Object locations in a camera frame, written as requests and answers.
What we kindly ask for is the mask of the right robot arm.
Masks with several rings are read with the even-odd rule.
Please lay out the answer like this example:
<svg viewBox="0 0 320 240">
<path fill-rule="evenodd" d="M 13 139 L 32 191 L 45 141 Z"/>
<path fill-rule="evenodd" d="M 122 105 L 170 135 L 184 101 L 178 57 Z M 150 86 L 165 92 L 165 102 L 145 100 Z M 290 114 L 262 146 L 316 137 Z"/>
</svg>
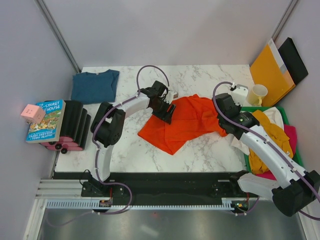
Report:
<svg viewBox="0 0 320 240">
<path fill-rule="evenodd" d="M 319 200 L 320 175 L 306 171 L 293 161 L 267 134 L 251 112 L 242 111 L 231 95 L 222 93 L 212 98 L 219 125 L 248 146 L 267 166 L 274 180 L 243 173 L 229 184 L 235 197 L 245 192 L 270 200 L 287 217 Z"/>
</svg>

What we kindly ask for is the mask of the orange t-shirt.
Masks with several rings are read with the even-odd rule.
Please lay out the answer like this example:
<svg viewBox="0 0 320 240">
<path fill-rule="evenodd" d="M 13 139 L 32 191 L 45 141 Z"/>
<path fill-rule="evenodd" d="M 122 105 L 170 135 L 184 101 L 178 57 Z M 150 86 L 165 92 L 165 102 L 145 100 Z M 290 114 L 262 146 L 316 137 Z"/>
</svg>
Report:
<svg viewBox="0 0 320 240">
<path fill-rule="evenodd" d="M 219 125 L 218 113 L 213 101 L 197 94 L 173 101 L 176 105 L 171 124 L 154 115 L 138 132 L 138 136 L 154 147 L 174 155 L 187 141 L 204 134 L 216 132 L 227 135 Z"/>
</svg>

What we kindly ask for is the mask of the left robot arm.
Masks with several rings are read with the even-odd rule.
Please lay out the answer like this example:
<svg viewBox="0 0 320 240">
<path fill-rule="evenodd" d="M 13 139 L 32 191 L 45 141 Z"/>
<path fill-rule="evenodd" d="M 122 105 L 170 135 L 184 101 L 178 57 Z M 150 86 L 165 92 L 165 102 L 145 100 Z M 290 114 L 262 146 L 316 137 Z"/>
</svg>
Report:
<svg viewBox="0 0 320 240">
<path fill-rule="evenodd" d="M 150 108 L 154 117 L 170 125 L 176 108 L 173 100 L 177 96 L 177 92 L 155 81 L 151 87 L 139 89 L 122 102 L 100 104 L 90 128 L 92 142 L 96 146 L 92 171 L 92 176 L 97 180 L 92 185 L 95 194 L 104 197 L 110 191 L 110 185 L 105 180 L 110 177 L 113 148 L 122 136 L 125 120 L 141 110 Z"/>
</svg>

